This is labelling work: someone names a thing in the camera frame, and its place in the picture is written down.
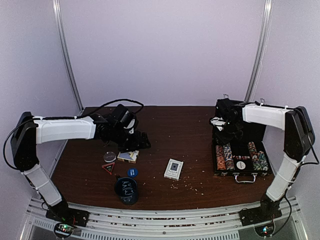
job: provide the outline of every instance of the poker chip case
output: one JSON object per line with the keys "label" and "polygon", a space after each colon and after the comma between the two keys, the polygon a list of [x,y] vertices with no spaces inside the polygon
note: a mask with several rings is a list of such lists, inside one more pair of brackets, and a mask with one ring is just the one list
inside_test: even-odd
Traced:
{"label": "poker chip case", "polygon": [[[218,129],[216,127],[213,127],[211,148],[214,168],[213,171],[215,176],[233,176],[237,183],[254,183],[257,176],[266,176],[273,173],[268,154],[263,144],[263,138],[266,131],[265,125],[244,122],[242,129],[242,138],[234,138],[228,144],[229,146],[217,144],[217,141],[215,140],[215,131],[218,131]],[[256,165],[254,165],[256,156],[255,153],[252,153],[252,145],[254,145],[256,148],[257,156],[261,155],[261,151],[264,153],[263,156],[261,156],[263,157],[263,160],[266,161],[262,165],[264,166],[263,169],[262,167],[257,167]],[[222,158],[220,156],[222,153],[225,156],[225,169],[221,169]],[[230,164],[230,156],[232,157],[233,164]],[[253,176],[253,181],[238,181],[238,177],[241,176]]]}

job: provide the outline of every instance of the poker chip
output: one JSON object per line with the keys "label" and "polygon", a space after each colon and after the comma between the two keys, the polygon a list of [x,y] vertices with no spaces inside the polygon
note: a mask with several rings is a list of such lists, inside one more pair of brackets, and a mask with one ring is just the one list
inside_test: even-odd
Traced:
{"label": "poker chip", "polygon": [[251,156],[251,160],[252,160],[252,164],[253,164],[253,169],[255,171],[261,171],[262,166],[260,164],[259,155],[257,153],[256,145],[253,141],[248,143],[248,149],[250,152],[250,156]]}
{"label": "poker chip", "polygon": [[131,178],[134,178],[138,175],[138,169],[136,168],[130,168],[127,172],[127,175]]}
{"label": "poker chip", "polygon": [[269,166],[268,166],[268,162],[267,162],[267,158],[266,155],[263,151],[259,151],[258,152],[258,156],[259,156],[259,161],[260,161],[260,165],[263,171],[268,171]]}
{"label": "poker chip", "polygon": [[224,149],[222,146],[215,146],[215,156],[218,170],[226,170],[226,163],[224,157]]}
{"label": "poker chip", "polygon": [[224,163],[227,170],[235,170],[235,163],[231,151],[230,143],[223,146]]}

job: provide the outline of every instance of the aluminum frame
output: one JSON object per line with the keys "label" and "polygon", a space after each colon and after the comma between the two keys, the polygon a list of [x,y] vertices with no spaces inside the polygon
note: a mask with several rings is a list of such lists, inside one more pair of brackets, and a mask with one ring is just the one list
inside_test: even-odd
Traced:
{"label": "aluminum frame", "polygon": [[268,41],[270,25],[271,25],[270,23],[271,23],[272,6],[273,6],[273,0],[265,0],[258,48],[256,50],[250,82],[244,98],[245,102],[252,101],[256,92],[258,79],[262,69],[262,58],[263,58],[264,52],[267,49],[267,41]]}
{"label": "aluminum frame", "polygon": [[56,26],[58,28],[58,33],[59,33],[59,37],[60,37],[60,43],[61,43],[65,68],[66,68],[66,71],[68,74],[68,78],[70,81],[73,95],[76,100],[76,104],[79,108],[79,111],[82,111],[84,109],[84,106],[82,104],[79,90],[77,88],[77,84],[75,81],[75,76],[74,76],[74,72],[72,70],[70,56],[69,56],[69,52],[68,52],[68,48],[67,48],[67,41],[66,41],[65,30],[64,30],[62,15],[61,15],[61,9],[60,9],[60,0],[52,0],[52,4],[53,4],[53,11],[54,11],[54,17],[55,17],[55,21],[56,21]]}
{"label": "aluminum frame", "polygon": [[[301,240],[307,240],[304,220],[295,197],[291,197],[292,220]],[[21,228],[20,240],[28,240],[33,226],[51,231],[55,221],[46,218],[43,201],[32,198]],[[81,204],[69,204],[71,208],[86,210],[90,213],[86,227],[77,227],[74,237],[84,240],[182,240],[182,239],[239,239],[239,231],[253,228],[242,226],[238,212],[243,208],[255,208],[259,202],[227,207],[193,210],[126,210],[105,207],[93,207]],[[282,217],[286,219],[290,208],[283,200],[280,204]]]}

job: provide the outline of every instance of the blue poker chip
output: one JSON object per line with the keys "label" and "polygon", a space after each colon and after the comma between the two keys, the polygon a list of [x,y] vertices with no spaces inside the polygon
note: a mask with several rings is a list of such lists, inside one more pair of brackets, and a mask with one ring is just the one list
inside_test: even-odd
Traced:
{"label": "blue poker chip", "polygon": [[138,169],[136,168],[130,168],[127,172],[128,176],[131,178],[134,178],[138,175]]}

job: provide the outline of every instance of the white poker chip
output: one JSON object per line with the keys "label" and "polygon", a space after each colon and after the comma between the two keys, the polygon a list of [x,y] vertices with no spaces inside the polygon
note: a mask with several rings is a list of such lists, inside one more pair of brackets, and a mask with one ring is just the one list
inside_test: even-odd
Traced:
{"label": "white poker chip", "polygon": [[113,163],[117,159],[117,156],[113,151],[107,151],[104,154],[103,159],[106,163]]}
{"label": "white poker chip", "polygon": [[236,167],[237,167],[238,169],[240,169],[240,170],[243,170],[243,169],[246,168],[246,164],[245,164],[243,161],[238,161],[238,162],[236,163]]}

